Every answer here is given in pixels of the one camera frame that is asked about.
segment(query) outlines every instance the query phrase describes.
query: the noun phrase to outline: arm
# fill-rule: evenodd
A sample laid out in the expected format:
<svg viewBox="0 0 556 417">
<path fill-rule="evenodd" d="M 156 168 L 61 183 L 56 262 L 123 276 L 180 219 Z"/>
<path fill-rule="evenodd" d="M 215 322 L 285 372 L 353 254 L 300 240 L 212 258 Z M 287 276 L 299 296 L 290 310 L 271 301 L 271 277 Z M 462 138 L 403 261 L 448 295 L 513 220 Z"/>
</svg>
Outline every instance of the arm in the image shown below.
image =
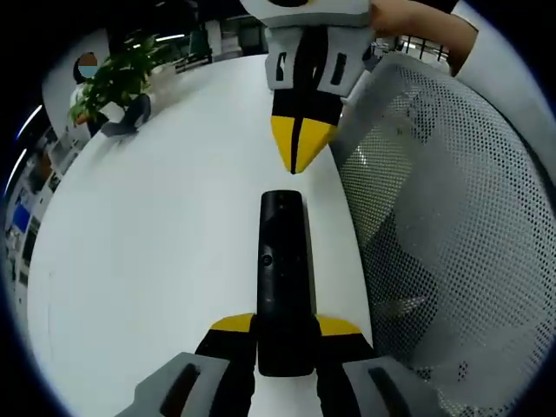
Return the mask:
<svg viewBox="0 0 556 417">
<path fill-rule="evenodd" d="M 477 30 L 465 20 L 408 0 L 373 0 L 371 25 L 378 37 L 409 35 L 444 45 L 450 50 L 453 73 L 460 70 L 477 38 Z"/>
<path fill-rule="evenodd" d="M 88 122 L 89 119 L 90 119 L 89 116 L 85 115 L 84 113 L 81 113 L 81 114 L 79 114 L 79 116 L 76 119 L 76 124 L 77 125 L 84 124 L 84 123 Z"/>
</svg>

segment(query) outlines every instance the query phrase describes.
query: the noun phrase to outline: yellow stripe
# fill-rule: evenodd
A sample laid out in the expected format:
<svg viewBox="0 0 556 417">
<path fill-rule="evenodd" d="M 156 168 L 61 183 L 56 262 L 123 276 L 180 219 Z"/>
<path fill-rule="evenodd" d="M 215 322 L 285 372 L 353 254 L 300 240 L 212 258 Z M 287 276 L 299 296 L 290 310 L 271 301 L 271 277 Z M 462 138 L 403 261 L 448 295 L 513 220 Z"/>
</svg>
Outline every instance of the yellow stripe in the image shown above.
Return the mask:
<svg viewBox="0 0 556 417">
<path fill-rule="evenodd" d="M 319 155 L 319 152 L 332 140 L 336 127 L 313 119 L 303 119 L 295 173 L 299 174 Z"/>
<path fill-rule="evenodd" d="M 232 315 L 217 321 L 210 328 L 211 330 L 223 330 L 226 332 L 243 332 L 248 333 L 251 327 L 251 319 L 253 313 Z"/>
<path fill-rule="evenodd" d="M 334 319 L 318 314 L 316 318 L 321 325 L 321 333 L 323 336 L 337 336 L 341 334 L 360 334 L 361 331 L 357 326 L 349 321 L 342 319 Z"/>
<path fill-rule="evenodd" d="M 281 159 L 286 165 L 288 172 L 292 168 L 292 133 L 294 132 L 294 118 L 284 116 L 272 116 L 270 124 L 272 133 L 280 150 Z"/>
</svg>

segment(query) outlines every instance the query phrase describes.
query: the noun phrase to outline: desk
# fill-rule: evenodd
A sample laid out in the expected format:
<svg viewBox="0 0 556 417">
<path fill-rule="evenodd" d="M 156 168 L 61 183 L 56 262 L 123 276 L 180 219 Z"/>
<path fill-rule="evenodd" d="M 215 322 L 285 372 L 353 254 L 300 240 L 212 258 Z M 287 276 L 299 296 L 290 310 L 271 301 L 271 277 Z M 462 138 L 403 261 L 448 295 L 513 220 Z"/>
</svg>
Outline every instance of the desk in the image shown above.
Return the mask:
<svg viewBox="0 0 556 417">
<path fill-rule="evenodd" d="M 307 201 L 320 314 L 370 340 L 361 260 L 329 149 L 301 175 L 270 128 L 264 56 L 179 76 L 181 100 L 116 142 L 98 134 L 63 178 L 30 266 L 30 341 L 79 417 L 112 416 L 136 384 L 193 352 L 224 316 L 254 312 L 261 194 Z M 320 415 L 316 378 L 256 375 L 250 415 Z"/>
</svg>

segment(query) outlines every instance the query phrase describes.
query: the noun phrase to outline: black device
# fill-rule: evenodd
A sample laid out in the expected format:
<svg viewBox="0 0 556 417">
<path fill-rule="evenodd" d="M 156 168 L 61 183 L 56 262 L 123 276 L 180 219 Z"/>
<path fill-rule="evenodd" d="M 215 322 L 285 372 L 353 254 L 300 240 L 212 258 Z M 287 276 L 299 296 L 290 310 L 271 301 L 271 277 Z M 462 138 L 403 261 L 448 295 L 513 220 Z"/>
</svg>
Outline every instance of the black device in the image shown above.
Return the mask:
<svg viewBox="0 0 556 417">
<path fill-rule="evenodd" d="M 255 332 L 264 376 L 309 375 L 320 334 L 311 308 L 308 245 L 301 194 L 261 198 Z"/>
</svg>

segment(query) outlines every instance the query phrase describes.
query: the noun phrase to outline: green leaves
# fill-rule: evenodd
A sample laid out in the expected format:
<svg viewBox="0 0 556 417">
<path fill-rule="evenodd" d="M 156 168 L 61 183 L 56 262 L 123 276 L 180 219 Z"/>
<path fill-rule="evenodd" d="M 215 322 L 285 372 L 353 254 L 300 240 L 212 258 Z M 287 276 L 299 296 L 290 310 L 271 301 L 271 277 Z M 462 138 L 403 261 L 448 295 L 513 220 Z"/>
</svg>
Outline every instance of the green leaves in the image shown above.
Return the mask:
<svg viewBox="0 0 556 417">
<path fill-rule="evenodd" d="M 155 39 L 152 36 L 141 43 L 132 40 L 125 51 L 109 56 L 95 76 L 85 82 L 82 100 L 69 110 L 72 120 L 82 112 L 96 118 L 111 102 L 123 108 L 129 106 L 148 87 L 148 77 L 158 64 L 157 57 L 168 48 L 156 45 Z"/>
</svg>

